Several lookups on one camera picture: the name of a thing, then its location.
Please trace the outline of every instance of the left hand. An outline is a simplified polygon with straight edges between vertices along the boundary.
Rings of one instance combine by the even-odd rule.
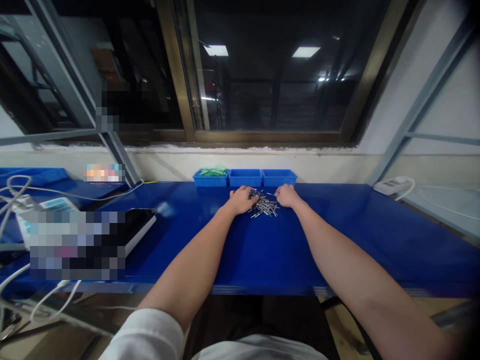
[[[252,190],[251,187],[241,186],[238,190],[230,191],[230,200],[223,207],[232,211],[235,216],[246,213],[259,200],[258,196],[249,199]]]

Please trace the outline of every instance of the ceiling light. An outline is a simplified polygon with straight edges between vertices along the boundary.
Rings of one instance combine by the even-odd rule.
[[[291,57],[311,58],[318,50],[320,50],[320,46],[300,46]]]
[[[210,56],[228,56],[229,52],[227,51],[227,47],[225,45],[210,45],[209,47],[206,47],[203,45],[205,48],[206,52]]]

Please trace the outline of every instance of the forearm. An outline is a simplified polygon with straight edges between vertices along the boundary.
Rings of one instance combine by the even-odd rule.
[[[138,309],[163,310],[186,331],[212,288],[234,217],[221,207],[173,259]]]
[[[371,256],[305,202],[294,211],[321,274],[384,359],[440,359],[451,351],[442,331]]]
[[[405,293],[371,256],[329,225],[308,204],[302,201],[293,210],[320,272],[349,308],[378,299],[386,287],[390,292]]]

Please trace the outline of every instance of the blue plastic bin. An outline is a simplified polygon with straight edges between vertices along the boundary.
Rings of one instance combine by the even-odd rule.
[[[279,187],[283,184],[295,185],[298,177],[290,169],[263,169],[261,174],[265,187]]]
[[[230,186],[234,188],[241,187],[242,185],[250,187],[262,186],[262,173],[260,169],[231,169]]]
[[[202,170],[198,170],[193,175],[193,181],[197,188],[225,188],[227,186],[230,170],[226,172],[225,176],[199,176]]]
[[[61,167],[1,167],[0,168],[0,186],[7,185],[7,180],[13,175],[28,175],[33,178],[30,186],[42,187],[48,184],[56,183],[60,180],[69,179],[69,175]],[[24,185],[26,178],[15,178],[12,185]]]

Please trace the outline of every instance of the white sleeve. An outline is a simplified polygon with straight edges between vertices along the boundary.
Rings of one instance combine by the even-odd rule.
[[[178,360],[184,332],[179,323],[157,309],[134,311],[99,360]]]

